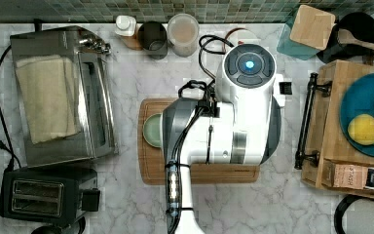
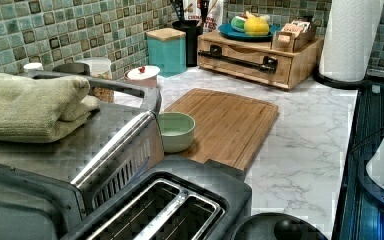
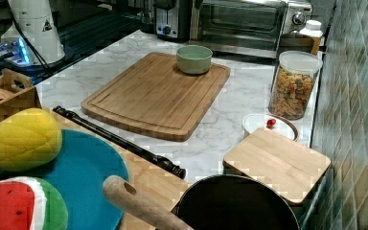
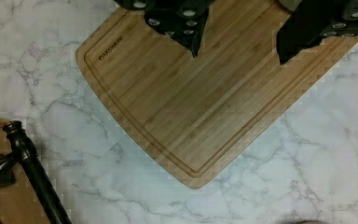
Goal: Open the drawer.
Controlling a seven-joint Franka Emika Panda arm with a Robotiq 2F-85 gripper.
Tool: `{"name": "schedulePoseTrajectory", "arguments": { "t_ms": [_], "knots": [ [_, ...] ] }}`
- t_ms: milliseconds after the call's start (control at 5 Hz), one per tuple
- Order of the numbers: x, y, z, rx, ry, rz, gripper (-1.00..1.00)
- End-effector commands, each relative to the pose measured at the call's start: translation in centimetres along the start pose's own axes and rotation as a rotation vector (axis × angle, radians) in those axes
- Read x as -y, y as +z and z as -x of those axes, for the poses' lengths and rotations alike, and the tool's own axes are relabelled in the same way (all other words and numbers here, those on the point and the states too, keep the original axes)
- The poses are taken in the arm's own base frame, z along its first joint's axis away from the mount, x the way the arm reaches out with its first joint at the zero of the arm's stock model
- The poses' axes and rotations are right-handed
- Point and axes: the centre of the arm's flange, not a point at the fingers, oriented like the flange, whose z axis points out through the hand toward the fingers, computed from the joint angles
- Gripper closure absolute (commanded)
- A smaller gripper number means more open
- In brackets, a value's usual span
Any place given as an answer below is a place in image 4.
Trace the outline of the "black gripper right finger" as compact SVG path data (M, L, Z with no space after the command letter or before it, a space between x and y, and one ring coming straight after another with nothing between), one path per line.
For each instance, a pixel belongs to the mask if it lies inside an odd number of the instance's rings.
M358 0L301 0L276 36L280 64L332 36L358 36Z

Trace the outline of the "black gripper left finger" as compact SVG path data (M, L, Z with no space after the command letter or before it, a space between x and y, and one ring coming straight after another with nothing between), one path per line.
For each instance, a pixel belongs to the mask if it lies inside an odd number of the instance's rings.
M214 0L115 0L127 10L143 11L145 23L198 57L209 7Z

